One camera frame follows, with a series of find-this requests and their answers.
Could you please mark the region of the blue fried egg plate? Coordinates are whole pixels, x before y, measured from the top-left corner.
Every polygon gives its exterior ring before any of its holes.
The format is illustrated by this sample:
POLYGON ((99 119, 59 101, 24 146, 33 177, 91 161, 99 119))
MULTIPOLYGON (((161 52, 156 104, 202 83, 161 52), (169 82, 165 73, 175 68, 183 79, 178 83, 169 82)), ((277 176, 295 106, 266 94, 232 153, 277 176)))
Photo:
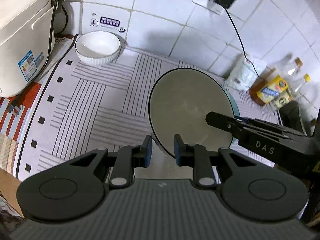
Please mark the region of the blue fried egg plate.
POLYGON ((227 95, 228 100, 230 101, 232 111, 233 111, 233 117, 234 118, 240 117, 240 111, 239 111, 239 108, 236 104, 236 101, 233 99, 232 95, 227 90, 224 89, 224 92, 227 95))

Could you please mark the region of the white ribbed bowl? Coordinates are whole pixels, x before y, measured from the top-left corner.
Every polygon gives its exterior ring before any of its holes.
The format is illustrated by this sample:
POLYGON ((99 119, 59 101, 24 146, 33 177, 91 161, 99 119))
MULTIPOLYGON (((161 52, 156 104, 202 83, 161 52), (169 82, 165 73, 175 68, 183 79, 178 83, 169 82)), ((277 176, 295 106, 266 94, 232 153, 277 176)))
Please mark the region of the white ribbed bowl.
POLYGON ((75 43, 78 58, 84 64, 99 67, 111 63, 119 55, 121 41, 108 31, 92 31, 80 36, 75 43))

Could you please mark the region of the black wok with lid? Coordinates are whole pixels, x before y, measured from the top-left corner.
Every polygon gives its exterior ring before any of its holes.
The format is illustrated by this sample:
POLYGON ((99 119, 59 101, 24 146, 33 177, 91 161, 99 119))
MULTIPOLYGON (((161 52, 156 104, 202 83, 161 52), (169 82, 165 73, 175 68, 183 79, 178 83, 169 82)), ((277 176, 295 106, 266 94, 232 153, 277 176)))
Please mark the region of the black wok with lid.
POLYGON ((315 121, 303 104, 291 101, 279 110, 279 114, 283 126, 297 130, 308 137, 313 134, 315 121))

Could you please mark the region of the white salt bag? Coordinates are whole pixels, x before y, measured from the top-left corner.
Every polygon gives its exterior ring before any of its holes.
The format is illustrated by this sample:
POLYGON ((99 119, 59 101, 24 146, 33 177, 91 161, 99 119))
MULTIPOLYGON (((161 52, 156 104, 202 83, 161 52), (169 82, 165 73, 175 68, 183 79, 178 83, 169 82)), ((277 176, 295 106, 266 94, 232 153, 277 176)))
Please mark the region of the white salt bag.
POLYGON ((226 85, 239 91, 248 91, 266 69, 265 61, 242 55, 226 79, 226 85))

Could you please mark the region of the yellow label cooking wine bottle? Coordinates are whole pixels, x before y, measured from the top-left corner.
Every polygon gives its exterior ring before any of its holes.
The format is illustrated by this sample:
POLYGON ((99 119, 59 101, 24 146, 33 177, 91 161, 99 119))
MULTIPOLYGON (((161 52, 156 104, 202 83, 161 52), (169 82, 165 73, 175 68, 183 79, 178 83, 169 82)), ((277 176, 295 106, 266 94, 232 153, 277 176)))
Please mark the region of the yellow label cooking wine bottle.
POLYGON ((251 99, 260 107, 268 104, 289 87, 285 74, 273 68, 261 75, 250 89, 251 99))

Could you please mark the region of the clear vinegar bottle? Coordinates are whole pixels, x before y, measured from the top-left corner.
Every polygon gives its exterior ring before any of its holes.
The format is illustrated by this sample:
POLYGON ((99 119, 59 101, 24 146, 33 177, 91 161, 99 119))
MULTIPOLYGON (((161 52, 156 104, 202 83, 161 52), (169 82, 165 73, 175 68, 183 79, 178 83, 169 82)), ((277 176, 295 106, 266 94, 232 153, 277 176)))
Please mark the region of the clear vinegar bottle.
POLYGON ((295 99, 301 88, 311 81, 311 77, 308 74, 301 76, 302 66, 302 60, 297 57, 291 64, 282 69, 281 73, 283 75, 281 77, 287 82, 288 87, 269 103, 272 111, 281 109, 295 99))

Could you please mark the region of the striped white table mat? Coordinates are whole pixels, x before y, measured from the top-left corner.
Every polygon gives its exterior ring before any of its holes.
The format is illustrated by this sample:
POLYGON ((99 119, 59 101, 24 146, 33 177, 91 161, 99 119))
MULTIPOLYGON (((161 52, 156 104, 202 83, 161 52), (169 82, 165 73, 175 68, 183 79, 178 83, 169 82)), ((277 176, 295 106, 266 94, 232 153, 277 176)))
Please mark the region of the striped white table mat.
POLYGON ((13 174, 25 180, 95 148, 140 144, 151 133, 148 100, 166 72, 189 64, 123 46, 105 66, 82 63, 72 44, 31 107, 13 174))

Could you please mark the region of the red striped cloth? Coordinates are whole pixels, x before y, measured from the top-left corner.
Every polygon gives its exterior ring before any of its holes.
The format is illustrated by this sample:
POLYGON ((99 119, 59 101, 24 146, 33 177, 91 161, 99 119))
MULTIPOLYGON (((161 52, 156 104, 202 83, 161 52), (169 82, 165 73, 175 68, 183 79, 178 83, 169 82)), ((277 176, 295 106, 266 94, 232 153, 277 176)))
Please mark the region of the red striped cloth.
POLYGON ((14 97, 1 98, 1 169, 13 176, 14 162, 22 129, 40 88, 41 84, 33 82, 23 93, 18 101, 20 111, 17 116, 7 111, 7 106, 14 97))

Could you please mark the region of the white rice cooker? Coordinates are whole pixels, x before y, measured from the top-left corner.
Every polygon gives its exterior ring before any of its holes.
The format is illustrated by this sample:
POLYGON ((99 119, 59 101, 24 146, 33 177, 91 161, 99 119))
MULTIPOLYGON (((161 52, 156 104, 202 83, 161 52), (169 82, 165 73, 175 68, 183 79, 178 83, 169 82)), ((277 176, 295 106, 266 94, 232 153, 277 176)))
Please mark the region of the white rice cooker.
POLYGON ((1 0, 1 97, 20 94, 54 46, 52 0, 1 0))

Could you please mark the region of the blue wall sticker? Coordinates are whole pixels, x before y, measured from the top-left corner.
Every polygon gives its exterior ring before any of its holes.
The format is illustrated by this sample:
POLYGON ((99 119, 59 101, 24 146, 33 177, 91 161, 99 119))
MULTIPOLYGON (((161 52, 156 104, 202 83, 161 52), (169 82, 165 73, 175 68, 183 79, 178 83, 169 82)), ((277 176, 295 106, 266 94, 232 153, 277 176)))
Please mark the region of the blue wall sticker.
POLYGON ((104 25, 109 25, 115 28, 118 28, 120 26, 120 21, 119 20, 115 20, 112 18, 108 18, 108 17, 101 17, 100 18, 100 23, 104 24, 104 25))

